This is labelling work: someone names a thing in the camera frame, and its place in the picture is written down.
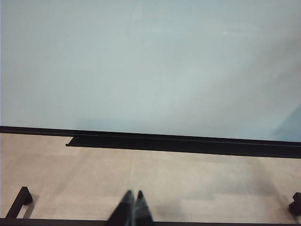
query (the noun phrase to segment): metal bar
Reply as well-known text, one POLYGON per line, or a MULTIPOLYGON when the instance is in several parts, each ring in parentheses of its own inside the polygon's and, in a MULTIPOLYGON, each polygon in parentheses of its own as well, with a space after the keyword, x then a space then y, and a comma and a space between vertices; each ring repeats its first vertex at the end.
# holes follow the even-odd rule
POLYGON ((5 218, 16 218, 23 205, 27 205, 32 202, 32 195, 27 187, 21 187, 14 203, 10 207, 5 218))

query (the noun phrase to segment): black metal frame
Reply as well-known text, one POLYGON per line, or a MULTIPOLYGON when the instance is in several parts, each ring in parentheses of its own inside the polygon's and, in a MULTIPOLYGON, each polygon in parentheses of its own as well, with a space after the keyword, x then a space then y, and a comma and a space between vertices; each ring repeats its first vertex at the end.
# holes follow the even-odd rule
POLYGON ((301 143, 69 129, 0 126, 0 133, 73 137, 67 146, 301 158, 301 143))
MULTIPOLYGON (((27 187, 22 187, 6 218, 0 218, 0 226, 105 226, 107 220, 61 220, 16 218, 22 207, 32 202, 27 187)), ((255 223, 193 223, 153 222, 155 226, 294 226, 296 224, 255 224, 255 223)))
POLYGON ((28 205, 32 202, 32 195, 27 187, 21 187, 14 203, 11 205, 5 218, 16 218, 23 205, 28 205))

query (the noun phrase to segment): black metal leg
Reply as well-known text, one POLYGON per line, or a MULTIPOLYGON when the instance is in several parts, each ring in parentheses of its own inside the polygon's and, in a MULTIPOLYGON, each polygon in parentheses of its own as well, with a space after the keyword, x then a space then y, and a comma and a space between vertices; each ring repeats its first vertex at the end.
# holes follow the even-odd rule
POLYGON ((289 205, 289 210, 295 216, 301 215, 301 193, 297 192, 293 196, 294 201, 289 205))
POLYGON ((27 187, 21 187, 14 203, 10 207, 5 218, 17 218, 20 209, 23 205, 27 205, 32 202, 32 195, 27 187))

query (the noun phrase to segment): light blue wall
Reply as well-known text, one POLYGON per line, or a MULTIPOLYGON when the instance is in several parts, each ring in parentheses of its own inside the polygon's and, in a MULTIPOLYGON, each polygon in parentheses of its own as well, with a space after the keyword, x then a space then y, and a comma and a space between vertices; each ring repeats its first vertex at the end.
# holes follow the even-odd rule
POLYGON ((301 142, 300 0, 3 0, 1 124, 301 142))

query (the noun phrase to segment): tiled floor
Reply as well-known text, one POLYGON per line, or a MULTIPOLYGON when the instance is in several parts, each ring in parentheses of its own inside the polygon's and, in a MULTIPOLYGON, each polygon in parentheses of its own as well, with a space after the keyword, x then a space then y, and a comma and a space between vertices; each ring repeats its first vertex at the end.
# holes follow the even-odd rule
POLYGON ((65 147, 70 137, 1 135, 1 216, 21 186, 19 217, 107 219, 127 189, 156 221, 296 223, 301 160, 65 147))

